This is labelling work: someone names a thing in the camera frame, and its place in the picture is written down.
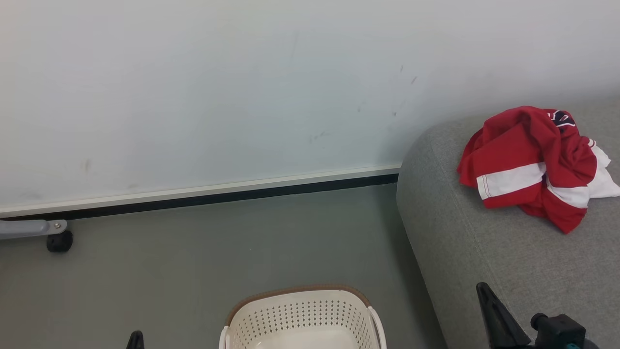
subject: basket handle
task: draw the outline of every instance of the basket handle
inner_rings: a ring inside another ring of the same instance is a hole
[[[228,326],[224,326],[222,330],[222,334],[219,335],[219,349],[228,349],[228,341],[226,340],[226,332],[228,330]]]
[[[379,319],[379,314],[377,314],[376,311],[374,311],[373,307],[368,307],[368,310],[370,310],[370,315],[372,315],[373,317],[373,325],[374,328],[377,330],[377,333],[379,334],[379,347],[381,349],[387,349],[387,342],[386,342],[386,334],[385,332],[383,332],[383,324],[381,324],[381,319]]]

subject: white stripe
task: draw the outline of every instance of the white stripe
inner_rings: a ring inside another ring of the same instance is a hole
[[[601,148],[596,146],[596,142],[593,143],[594,146],[591,149],[596,156],[596,173],[592,182],[588,183],[590,199],[620,196],[620,187],[614,183],[606,169],[611,160]]]
[[[575,188],[557,188],[551,185],[549,178],[547,178],[547,189],[557,196],[558,199],[563,202],[577,207],[578,209],[587,209],[588,201],[590,200],[590,190],[588,187],[575,187]]]
[[[482,200],[512,193],[540,183],[547,171],[544,162],[532,163],[506,171],[483,174],[476,178],[478,193]]]

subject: black baseboard strip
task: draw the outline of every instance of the black baseboard strip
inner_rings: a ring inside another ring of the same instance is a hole
[[[186,197],[183,199],[141,202],[139,204],[98,207],[95,209],[54,212],[54,213],[48,213],[48,214],[24,215],[21,217],[5,218],[4,220],[25,220],[25,219],[73,220],[73,219],[82,219],[82,218],[91,218],[91,217],[101,217],[103,215],[126,214],[126,213],[134,213],[134,212],[173,209],[176,207],[216,204],[219,202],[260,199],[262,197],[283,196],[283,195],[290,195],[290,194],[316,193],[318,191],[330,191],[330,190],[347,189],[347,188],[359,188],[359,187],[364,187],[364,186],[375,186],[375,185],[380,185],[380,184],[396,183],[397,180],[398,180],[398,174],[384,174],[382,176],[341,179],[339,181],[299,184],[295,186],[284,186],[284,187],[268,188],[268,189],[256,189],[256,190],[248,190],[248,191],[239,191],[236,193],[214,194],[214,195],[205,195],[205,196],[196,196],[196,197]]]

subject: black plastic object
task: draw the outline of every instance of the black plastic object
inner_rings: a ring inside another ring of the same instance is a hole
[[[489,347],[493,349],[527,347],[531,340],[493,293],[491,287],[487,283],[479,283],[476,285],[476,291],[487,329]]]
[[[585,328],[565,314],[548,317],[538,313],[530,324],[538,331],[536,348],[566,349],[569,344],[584,348]]]
[[[134,331],[129,337],[127,349],[144,349],[144,336],[142,331]]]
[[[49,252],[67,252],[73,245],[73,234],[65,230],[60,234],[47,235],[47,250]]]

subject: caster wheel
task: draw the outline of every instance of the caster wheel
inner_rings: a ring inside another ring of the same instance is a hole
[[[67,252],[73,244],[73,234],[65,230],[60,234],[47,235],[47,250],[49,252]]]

